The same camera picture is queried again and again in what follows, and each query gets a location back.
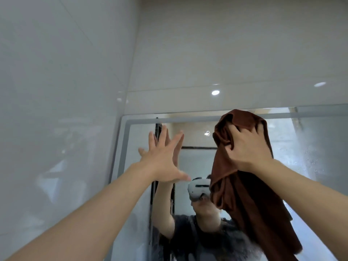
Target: white vr headset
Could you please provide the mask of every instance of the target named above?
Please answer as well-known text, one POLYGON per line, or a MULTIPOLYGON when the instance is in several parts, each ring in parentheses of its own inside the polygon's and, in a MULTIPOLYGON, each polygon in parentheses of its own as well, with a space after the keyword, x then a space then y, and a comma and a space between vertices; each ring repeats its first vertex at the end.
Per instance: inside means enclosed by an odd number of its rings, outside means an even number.
POLYGON ((210 197, 209 185, 210 179, 203 179, 201 177, 193 179, 187 188, 190 200, 192 202, 199 201, 203 195, 210 197))

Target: dark shirt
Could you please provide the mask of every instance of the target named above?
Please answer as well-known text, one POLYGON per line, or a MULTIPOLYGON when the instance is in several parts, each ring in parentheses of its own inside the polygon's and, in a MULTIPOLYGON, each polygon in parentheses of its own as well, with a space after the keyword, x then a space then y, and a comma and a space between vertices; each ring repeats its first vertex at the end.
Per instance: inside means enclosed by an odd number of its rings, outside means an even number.
POLYGON ((203 232, 196 216, 175 215, 174 220, 175 231, 169 247, 177 261, 251 261, 259 260, 262 255, 259 247, 232 220, 222 219, 221 229, 215 233, 203 232))

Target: brown cloth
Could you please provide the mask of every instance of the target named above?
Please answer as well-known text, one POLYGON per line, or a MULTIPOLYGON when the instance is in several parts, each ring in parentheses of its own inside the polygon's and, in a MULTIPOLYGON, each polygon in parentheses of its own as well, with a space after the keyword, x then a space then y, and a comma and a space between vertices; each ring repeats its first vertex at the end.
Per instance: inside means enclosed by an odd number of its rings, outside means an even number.
POLYGON ((239 228, 262 248, 268 261, 297 260, 294 254, 299 253, 302 246, 290 223, 290 213, 281 198, 262 180, 252 173, 237 170, 225 149, 226 145, 233 149, 227 122, 248 130, 257 129, 262 123, 272 153, 263 118, 236 109, 223 115, 213 133, 218 149, 211 174, 211 201, 228 212, 239 228))

